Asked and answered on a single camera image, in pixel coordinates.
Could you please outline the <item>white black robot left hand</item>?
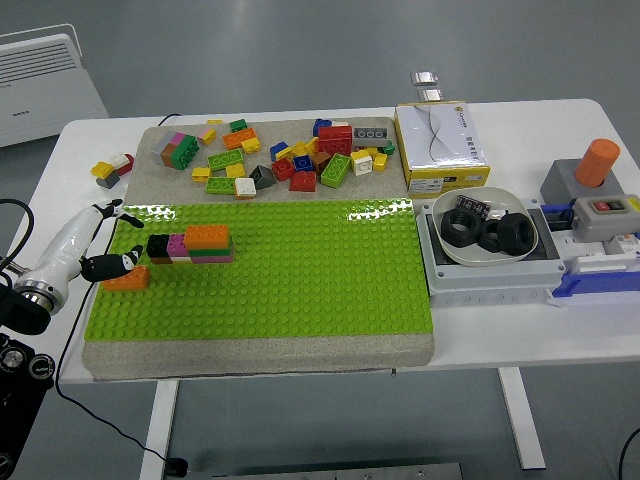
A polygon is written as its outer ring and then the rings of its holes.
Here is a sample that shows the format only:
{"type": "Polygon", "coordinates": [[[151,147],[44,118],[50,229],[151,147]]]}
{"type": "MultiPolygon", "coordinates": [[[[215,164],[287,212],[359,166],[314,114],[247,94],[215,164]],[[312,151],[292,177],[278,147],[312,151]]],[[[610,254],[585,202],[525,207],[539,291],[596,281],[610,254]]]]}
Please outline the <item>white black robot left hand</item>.
{"type": "Polygon", "coordinates": [[[44,283],[62,290],[78,275],[90,282],[100,282],[131,272],[142,254],[141,245],[136,245],[131,251],[120,255],[86,256],[89,246],[106,219],[121,219],[135,228],[144,227],[142,221],[129,215],[121,207],[122,203],[121,199],[116,199],[109,203],[92,204],[81,210],[54,237],[36,267],[23,275],[18,283],[44,283]]]}

